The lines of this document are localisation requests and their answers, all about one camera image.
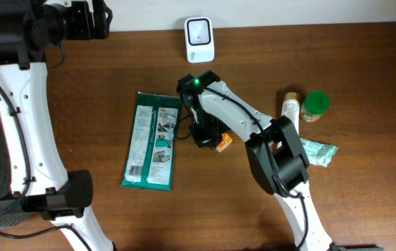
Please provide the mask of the orange tissue packet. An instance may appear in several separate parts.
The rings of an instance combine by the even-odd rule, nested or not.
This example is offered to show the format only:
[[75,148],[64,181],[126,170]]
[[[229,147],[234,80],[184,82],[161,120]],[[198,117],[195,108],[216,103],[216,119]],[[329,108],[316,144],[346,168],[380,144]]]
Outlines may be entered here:
[[222,138],[219,141],[219,143],[216,145],[215,150],[220,153],[224,151],[231,143],[233,142],[233,139],[228,133],[222,134]]

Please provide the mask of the green 3M gloves package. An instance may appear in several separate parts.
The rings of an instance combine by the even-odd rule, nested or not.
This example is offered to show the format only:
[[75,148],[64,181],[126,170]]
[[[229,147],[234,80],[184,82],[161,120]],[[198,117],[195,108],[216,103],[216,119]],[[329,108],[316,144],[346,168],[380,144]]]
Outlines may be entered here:
[[137,94],[123,188],[159,190],[172,188],[174,142],[182,110],[174,96]]

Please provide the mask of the white tube gold cap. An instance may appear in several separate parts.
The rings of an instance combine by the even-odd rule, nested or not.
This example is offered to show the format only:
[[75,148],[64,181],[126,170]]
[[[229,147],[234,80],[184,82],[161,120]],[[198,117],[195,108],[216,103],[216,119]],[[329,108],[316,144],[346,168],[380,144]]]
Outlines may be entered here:
[[288,92],[284,95],[282,103],[282,116],[290,119],[299,134],[300,95],[296,92]]

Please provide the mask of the green lid jar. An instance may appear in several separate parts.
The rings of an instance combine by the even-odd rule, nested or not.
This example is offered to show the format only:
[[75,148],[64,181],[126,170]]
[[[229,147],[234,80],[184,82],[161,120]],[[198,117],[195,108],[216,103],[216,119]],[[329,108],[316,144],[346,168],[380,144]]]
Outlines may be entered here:
[[330,107],[330,99],[323,91],[313,91],[306,96],[300,106],[300,118],[305,122],[315,122]]

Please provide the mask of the light green wipes packet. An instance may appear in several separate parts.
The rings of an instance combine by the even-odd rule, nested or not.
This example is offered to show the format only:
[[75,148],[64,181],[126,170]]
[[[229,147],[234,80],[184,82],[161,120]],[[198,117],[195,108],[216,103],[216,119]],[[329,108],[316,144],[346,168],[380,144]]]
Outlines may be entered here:
[[303,138],[300,140],[311,165],[327,167],[338,150],[337,146],[330,144],[321,144]]

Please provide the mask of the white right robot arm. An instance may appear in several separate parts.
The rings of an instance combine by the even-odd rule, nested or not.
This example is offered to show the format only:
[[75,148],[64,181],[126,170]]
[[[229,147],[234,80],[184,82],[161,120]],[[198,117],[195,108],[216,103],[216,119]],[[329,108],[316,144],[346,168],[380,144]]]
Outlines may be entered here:
[[176,92],[191,118],[190,134],[198,147],[215,149],[226,132],[243,140],[251,174],[282,207],[296,250],[339,250],[312,201],[310,161],[290,119],[259,112],[210,70],[181,78]]

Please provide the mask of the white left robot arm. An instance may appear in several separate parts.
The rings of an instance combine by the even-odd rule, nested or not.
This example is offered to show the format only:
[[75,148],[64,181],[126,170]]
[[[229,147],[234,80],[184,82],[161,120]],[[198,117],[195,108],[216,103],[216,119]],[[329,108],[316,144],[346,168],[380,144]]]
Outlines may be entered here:
[[104,0],[0,1],[0,236],[38,214],[75,250],[114,250],[92,209],[93,181],[60,158],[47,102],[46,50],[109,36]]

